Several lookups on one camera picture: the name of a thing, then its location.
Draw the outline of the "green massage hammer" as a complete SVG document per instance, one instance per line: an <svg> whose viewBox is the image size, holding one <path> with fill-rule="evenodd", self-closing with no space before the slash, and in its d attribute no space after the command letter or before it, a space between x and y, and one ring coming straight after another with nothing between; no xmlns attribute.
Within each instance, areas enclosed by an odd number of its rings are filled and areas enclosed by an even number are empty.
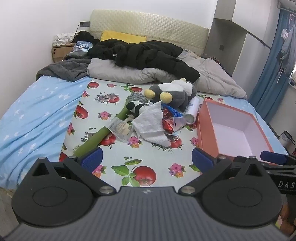
<svg viewBox="0 0 296 241"><path fill-rule="evenodd" d="M74 156L82 157L88 152L93 151L100 142L108 136L108 134L115 134L115 127L119 125L120 127L127 124L127 129L132 131L133 127L129 123L139 115L139 109L145 104L148 103L148 100L142 93L136 92L130 94L126 101L123 109L115 115L110 121L107 122L98 132L92 135L84 144L82 144L77 150L74 151Z"/></svg>

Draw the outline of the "orange cardboard storage box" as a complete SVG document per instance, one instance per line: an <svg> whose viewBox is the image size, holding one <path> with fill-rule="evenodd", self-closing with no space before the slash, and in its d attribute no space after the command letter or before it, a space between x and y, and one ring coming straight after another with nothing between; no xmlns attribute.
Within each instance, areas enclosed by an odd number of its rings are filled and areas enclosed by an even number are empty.
<svg viewBox="0 0 296 241"><path fill-rule="evenodd" d="M253 114L207 98L198 113L197 132L199 148L213 157L260 159L263 151L287 153L273 133L265 135Z"/></svg>

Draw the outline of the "blue plastic snack bag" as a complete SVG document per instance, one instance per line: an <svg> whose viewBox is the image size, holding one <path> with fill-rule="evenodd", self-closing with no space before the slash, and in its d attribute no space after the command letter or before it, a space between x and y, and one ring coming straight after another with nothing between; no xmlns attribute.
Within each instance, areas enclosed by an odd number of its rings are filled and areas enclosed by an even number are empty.
<svg viewBox="0 0 296 241"><path fill-rule="evenodd" d="M162 109L163 108L166 108L173 115L174 123L175 123L178 130L183 128L187 124L183 114L181 114L180 112L178 112L174 108L172 108L169 105L164 104L164 103L162 103Z"/></svg>

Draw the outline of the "grey white penguin plush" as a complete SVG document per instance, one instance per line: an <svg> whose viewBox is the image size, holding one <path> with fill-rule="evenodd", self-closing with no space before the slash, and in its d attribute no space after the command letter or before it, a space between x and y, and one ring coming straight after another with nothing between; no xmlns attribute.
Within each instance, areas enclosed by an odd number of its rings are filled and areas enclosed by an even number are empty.
<svg viewBox="0 0 296 241"><path fill-rule="evenodd" d="M185 78L173 80L171 83L152 85L144 91L144 96L153 103L162 103L185 112L190 100L197 94L196 87Z"/></svg>

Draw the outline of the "grey wardrobe cabinet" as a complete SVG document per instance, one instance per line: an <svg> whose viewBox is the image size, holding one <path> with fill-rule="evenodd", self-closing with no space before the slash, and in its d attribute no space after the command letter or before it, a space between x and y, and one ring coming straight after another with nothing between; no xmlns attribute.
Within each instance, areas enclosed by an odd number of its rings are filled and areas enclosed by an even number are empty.
<svg viewBox="0 0 296 241"><path fill-rule="evenodd" d="M215 57L232 75L247 35L270 48L278 20L277 1L217 1L205 57Z"/></svg>

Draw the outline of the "dark grey blanket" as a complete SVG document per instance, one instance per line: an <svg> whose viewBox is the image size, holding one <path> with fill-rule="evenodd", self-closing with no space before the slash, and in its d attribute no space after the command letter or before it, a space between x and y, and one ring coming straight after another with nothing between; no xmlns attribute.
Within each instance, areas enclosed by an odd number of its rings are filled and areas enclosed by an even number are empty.
<svg viewBox="0 0 296 241"><path fill-rule="evenodd" d="M75 82L87 76L87 68L91 59L86 52L76 51L67 54L62 61L52 63L36 74L36 81L42 76L60 78L69 82Z"/></svg>

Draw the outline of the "blue curtain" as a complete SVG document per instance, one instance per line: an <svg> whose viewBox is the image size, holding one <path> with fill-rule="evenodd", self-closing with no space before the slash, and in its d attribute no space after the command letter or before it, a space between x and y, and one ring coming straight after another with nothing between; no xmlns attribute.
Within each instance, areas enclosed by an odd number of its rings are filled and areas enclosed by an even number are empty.
<svg viewBox="0 0 296 241"><path fill-rule="evenodd" d="M267 123L275 115L288 88L289 77L284 73L280 73L280 65L276 58L277 55L278 41L276 40L275 33L262 74L248 99L248 102L253 105L257 113Z"/></svg>

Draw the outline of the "red foil wrapper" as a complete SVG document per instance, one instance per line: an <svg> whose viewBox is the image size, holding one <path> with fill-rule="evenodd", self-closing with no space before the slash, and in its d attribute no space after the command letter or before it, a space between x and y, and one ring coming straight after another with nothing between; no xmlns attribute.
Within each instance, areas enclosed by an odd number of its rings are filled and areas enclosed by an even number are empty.
<svg viewBox="0 0 296 241"><path fill-rule="evenodd" d="M163 112L162 123L163 123L164 131L167 133L176 132L178 129L174 123L173 115L166 108L163 108L162 112Z"/></svg>

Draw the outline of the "white paper towel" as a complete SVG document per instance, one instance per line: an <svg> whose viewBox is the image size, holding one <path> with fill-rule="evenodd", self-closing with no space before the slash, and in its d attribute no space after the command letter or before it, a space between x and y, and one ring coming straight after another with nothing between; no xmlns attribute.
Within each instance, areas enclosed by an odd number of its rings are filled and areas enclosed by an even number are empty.
<svg viewBox="0 0 296 241"><path fill-rule="evenodd" d="M147 142L169 147L171 142L164 133L162 123L162 103L159 101L147 106L148 108L132 121L137 135Z"/></svg>

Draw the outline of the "white mesh waste bin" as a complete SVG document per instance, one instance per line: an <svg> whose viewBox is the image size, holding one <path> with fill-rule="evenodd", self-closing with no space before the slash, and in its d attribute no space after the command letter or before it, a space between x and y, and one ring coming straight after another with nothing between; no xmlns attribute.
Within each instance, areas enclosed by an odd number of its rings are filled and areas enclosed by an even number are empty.
<svg viewBox="0 0 296 241"><path fill-rule="evenodd" d="M288 148L291 145L295 145L295 140L288 131L283 131L279 136L279 142L284 148Z"/></svg>

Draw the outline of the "clear printed plastic packet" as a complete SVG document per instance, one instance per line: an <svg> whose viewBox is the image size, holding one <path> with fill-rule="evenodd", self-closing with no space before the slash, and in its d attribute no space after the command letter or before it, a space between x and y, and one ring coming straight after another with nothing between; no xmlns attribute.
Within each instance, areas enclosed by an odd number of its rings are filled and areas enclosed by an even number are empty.
<svg viewBox="0 0 296 241"><path fill-rule="evenodd" d="M120 141L127 143L133 133L133 126L118 117L114 117L107 125L107 128Z"/></svg>

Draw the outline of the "black puffer jacket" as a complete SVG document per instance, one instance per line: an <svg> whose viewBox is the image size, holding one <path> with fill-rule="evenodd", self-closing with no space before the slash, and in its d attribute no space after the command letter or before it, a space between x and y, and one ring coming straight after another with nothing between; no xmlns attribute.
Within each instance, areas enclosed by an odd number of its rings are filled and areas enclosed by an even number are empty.
<svg viewBox="0 0 296 241"><path fill-rule="evenodd" d="M177 78L194 83L200 73L179 59L183 49L169 42L157 40L126 43L109 39L100 41L87 52L87 56L102 60L113 60L119 67L161 69Z"/></svg>

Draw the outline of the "light blue bed sheet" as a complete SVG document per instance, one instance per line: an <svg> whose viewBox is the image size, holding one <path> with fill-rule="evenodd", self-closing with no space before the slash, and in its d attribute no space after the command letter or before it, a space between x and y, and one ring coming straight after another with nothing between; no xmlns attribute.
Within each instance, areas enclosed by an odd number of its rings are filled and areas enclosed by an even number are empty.
<svg viewBox="0 0 296 241"><path fill-rule="evenodd" d="M1 187L16 189L39 157L59 160L78 101L90 77L69 82L42 76L1 118Z"/></svg>

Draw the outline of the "cream padded headboard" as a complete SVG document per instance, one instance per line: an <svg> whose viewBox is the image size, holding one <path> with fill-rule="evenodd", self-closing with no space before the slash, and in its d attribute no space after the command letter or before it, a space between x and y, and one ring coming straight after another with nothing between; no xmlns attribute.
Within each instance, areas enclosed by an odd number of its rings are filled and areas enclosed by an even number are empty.
<svg viewBox="0 0 296 241"><path fill-rule="evenodd" d="M91 35L99 39L105 30L170 42L203 55L209 30L186 21L136 11L95 9L90 16Z"/></svg>

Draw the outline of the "white spray can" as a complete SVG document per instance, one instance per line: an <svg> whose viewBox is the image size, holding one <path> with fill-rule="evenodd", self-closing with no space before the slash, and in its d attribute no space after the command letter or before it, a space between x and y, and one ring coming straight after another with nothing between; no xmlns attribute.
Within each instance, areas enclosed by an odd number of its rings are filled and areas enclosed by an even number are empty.
<svg viewBox="0 0 296 241"><path fill-rule="evenodd" d="M187 124L192 125L197 118L197 113L200 107L200 100L197 97L193 97L184 113L184 118Z"/></svg>

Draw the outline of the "yellow pillow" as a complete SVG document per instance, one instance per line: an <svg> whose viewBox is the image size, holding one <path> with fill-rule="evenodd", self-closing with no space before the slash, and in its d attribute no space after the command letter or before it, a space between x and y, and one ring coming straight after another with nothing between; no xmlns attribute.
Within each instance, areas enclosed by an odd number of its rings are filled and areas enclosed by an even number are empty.
<svg viewBox="0 0 296 241"><path fill-rule="evenodd" d="M116 31L109 31L109 30L103 31L100 41L106 41L109 39L121 40L126 43L135 43L135 44L147 41L147 38L144 36L137 36L132 34L116 32Z"/></svg>

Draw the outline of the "small panda plush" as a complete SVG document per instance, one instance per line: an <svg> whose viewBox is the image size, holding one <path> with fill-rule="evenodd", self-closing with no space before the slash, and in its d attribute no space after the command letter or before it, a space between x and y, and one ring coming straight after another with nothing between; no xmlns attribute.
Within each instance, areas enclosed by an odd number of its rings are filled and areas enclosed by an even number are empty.
<svg viewBox="0 0 296 241"><path fill-rule="evenodd" d="M148 106L140 101L131 101L126 105L126 108L132 112L134 116L139 116L148 108Z"/></svg>

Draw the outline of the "fruit print mat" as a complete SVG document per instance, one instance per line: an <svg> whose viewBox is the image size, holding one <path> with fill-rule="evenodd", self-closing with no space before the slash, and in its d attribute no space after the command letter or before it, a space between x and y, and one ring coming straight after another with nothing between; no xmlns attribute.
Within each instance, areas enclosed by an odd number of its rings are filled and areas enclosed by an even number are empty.
<svg viewBox="0 0 296 241"><path fill-rule="evenodd" d="M201 143L161 102L145 103L147 85L92 79L74 111L60 160L96 148L81 165L115 188L180 188L201 175L194 164Z"/></svg>

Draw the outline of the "white crumpled cloth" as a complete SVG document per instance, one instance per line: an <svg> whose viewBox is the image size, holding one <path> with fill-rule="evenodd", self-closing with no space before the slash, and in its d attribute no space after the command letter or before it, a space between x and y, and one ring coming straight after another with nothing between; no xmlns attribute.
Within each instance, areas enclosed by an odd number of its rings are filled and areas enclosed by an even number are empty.
<svg viewBox="0 0 296 241"><path fill-rule="evenodd" d="M74 39L74 32L57 34L53 39L53 46L62 46L69 44Z"/></svg>

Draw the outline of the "hanging clothes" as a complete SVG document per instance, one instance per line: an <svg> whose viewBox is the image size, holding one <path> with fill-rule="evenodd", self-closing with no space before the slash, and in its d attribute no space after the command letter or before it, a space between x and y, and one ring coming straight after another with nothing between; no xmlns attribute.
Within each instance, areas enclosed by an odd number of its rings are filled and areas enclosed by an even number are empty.
<svg viewBox="0 0 296 241"><path fill-rule="evenodd" d="M280 11L276 29L280 73L290 77L295 66L295 15Z"/></svg>

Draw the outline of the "grey duvet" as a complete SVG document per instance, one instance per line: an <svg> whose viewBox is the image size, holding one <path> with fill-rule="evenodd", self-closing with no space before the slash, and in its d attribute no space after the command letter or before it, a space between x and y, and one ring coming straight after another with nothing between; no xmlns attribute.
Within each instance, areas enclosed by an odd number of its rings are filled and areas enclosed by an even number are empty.
<svg viewBox="0 0 296 241"><path fill-rule="evenodd" d="M199 79L194 82L197 91L247 99L245 90L212 58L204 59L190 50L184 50L179 59L200 73ZM96 79L128 84L145 84L153 81L169 83L177 79L160 69L138 70L131 67L119 67L112 60L99 58L91 60L87 74Z"/></svg>

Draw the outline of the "cardboard box nightstand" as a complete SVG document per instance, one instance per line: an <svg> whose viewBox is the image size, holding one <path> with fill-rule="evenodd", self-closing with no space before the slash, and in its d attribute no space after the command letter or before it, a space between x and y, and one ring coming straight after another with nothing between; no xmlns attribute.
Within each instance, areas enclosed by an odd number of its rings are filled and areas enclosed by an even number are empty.
<svg viewBox="0 0 296 241"><path fill-rule="evenodd" d="M75 43L69 43L60 46L52 46L53 62L56 63L62 61L63 58L73 50L74 45Z"/></svg>

